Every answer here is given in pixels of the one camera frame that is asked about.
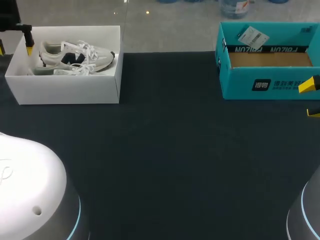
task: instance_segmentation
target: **black tablecloth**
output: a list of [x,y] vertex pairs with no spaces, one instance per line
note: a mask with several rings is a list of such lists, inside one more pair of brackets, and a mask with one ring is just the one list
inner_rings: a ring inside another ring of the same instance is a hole
[[93,240],[286,240],[320,164],[320,103],[223,100],[212,52],[125,54],[120,104],[19,106],[0,88],[0,132],[56,152]]

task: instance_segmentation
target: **white shoe box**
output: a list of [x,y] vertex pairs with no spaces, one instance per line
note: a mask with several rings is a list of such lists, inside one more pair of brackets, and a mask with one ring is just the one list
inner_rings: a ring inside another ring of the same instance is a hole
[[[5,79],[20,105],[29,104],[118,104],[123,66],[123,46],[120,26],[48,26],[33,27],[34,47],[28,56],[22,37]],[[39,64],[42,41],[85,41],[115,53],[111,66],[103,75],[34,76],[28,75]]]

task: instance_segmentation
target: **screw hole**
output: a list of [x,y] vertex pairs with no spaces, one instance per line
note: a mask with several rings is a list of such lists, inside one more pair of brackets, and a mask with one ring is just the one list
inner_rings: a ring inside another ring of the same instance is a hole
[[37,216],[40,216],[42,214],[42,210],[39,206],[34,206],[32,208],[32,212]]

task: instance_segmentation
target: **gray floor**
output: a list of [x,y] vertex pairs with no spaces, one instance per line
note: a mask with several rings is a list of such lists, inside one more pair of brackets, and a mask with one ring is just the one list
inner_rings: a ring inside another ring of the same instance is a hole
[[[17,0],[22,22],[33,26],[120,25],[124,51],[212,51],[221,16],[215,0]],[[319,22],[319,0],[289,0],[274,4],[256,0],[241,21]],[[1,32],[7,53],[13,53],[21,33]]]

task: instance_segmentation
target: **shoelace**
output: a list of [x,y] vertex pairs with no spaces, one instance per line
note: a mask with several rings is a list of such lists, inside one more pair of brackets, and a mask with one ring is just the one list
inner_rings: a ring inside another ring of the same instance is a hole
[[95,71],[95,64],[78,64],[74,63],[70,65],[71,70],[64,70],[66,75],[88,76],[90,72]]
[[72,43],[63,41],[61,43],[61,50],[62,48],[64,48],[64,46],[69,46],[73,49],[75,49],[75,51],[78,54],[85,54],[85,58],[86,58],[86,63],[89,64],[89,58],[93,61],[98,59],[98,53],[95,50],[95,47],[90,45],[89,43],[85,42],[85,41],[81,41],[79,40],[77,42],[77,45],[74,45]]

